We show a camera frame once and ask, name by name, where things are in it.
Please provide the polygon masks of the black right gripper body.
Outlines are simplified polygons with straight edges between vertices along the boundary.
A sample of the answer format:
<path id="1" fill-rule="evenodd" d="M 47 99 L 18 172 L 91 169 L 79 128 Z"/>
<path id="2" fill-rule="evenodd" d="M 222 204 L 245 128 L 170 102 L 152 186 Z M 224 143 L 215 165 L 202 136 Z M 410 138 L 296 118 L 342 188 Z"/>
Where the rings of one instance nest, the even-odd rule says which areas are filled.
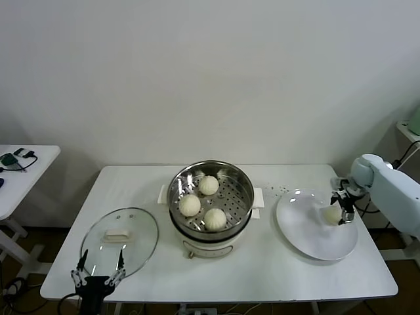
<path id="1" fill-rule="evenodd" d="M 345 213 L 354 212 L 354 198 L 345 189 L 338 189 L 337 197 L 338 197 L 341 209 Z"/>

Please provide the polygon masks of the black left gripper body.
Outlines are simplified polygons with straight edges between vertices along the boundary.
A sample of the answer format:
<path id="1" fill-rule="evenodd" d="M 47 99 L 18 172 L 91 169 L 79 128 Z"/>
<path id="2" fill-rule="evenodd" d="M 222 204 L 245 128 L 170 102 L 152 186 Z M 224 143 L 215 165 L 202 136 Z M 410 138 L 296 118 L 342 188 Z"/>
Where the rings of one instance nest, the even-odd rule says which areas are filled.
<path id="1" fill-rule="evenodd" d="M 79 314 L 100 314 L 104 299 L 114 292 L 114 283 L 109 276 L 88 276 L 86 284 L 76 287 L 75 293 L 81 298 Z"/>

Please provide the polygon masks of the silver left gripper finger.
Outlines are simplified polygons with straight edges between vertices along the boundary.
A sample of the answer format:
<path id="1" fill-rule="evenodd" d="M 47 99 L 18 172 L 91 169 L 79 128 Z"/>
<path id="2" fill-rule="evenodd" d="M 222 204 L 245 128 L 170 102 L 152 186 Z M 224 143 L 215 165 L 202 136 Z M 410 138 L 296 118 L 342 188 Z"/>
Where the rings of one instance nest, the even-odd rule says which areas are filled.
<path id="1" fill-rule="evenodd" d="M 124 265 L 125 264 L 124 264 L 124 258 L 123 258 L 123 250 L 121 249 L 119 252 L 117 269 L 108 279 L 109 284 L 119 284 L 121 280 L 126 276 L 126 270 L 125 270 Z"/>
<path id="2" fill-rule="evenodd" d="M 79 259 L 76 269 L 71 271 L 71 277 L 73 279 L 74 285 L 86 285 L 87 281 L 85 279 L 84 267 L 87 260 L 88 250 L 86 249 Z"/>

